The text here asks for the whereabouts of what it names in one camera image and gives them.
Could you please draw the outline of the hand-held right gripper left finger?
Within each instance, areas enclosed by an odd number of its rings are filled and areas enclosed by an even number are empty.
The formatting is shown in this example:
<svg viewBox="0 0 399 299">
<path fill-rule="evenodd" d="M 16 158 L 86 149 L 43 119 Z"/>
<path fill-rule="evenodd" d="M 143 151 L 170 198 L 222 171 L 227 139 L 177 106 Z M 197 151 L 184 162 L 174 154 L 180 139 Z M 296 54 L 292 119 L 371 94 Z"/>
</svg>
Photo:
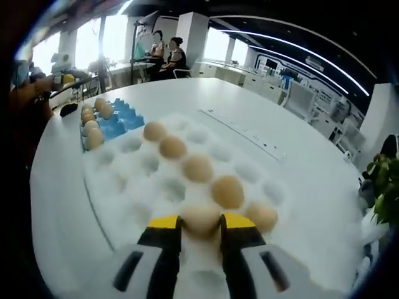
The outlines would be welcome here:
<svg viewBox="0 0 399 299">
<path fill-rule="evenodd" d="M 180 269 L 181 218 L 152 219 L 87 285 L 87 298 L 173 298 Z"/>
</svg>

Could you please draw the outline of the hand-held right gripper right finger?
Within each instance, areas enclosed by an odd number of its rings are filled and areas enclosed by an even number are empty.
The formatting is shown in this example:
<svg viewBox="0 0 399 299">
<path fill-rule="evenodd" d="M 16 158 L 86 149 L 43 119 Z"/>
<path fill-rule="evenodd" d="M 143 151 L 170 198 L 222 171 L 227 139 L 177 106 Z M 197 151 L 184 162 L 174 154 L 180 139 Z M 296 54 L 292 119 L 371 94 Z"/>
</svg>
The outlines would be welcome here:
<svg viewBox="0 0 399 299">
<path fill-rule="evenodd" d="M 233 212 L 220 218 L 223 270 L 231 298 L 342 298 L 313 282 L 309 269 Z"/>
</svg>

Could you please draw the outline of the person's left hand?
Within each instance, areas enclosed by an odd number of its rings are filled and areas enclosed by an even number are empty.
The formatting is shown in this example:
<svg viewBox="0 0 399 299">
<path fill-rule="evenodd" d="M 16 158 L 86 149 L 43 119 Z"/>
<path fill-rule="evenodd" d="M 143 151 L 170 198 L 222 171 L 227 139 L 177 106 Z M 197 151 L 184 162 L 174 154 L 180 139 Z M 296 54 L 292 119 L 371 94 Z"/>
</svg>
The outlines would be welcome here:
<svg viewBox="0 0 399 299">
<path fill-rule="evenodd" d="M 54 81 L 54 77 L 41 78 L 36 82 L 38 95 L 43 96 L 47 93 L 57 91 L 58 85 Z"/>
</svg>

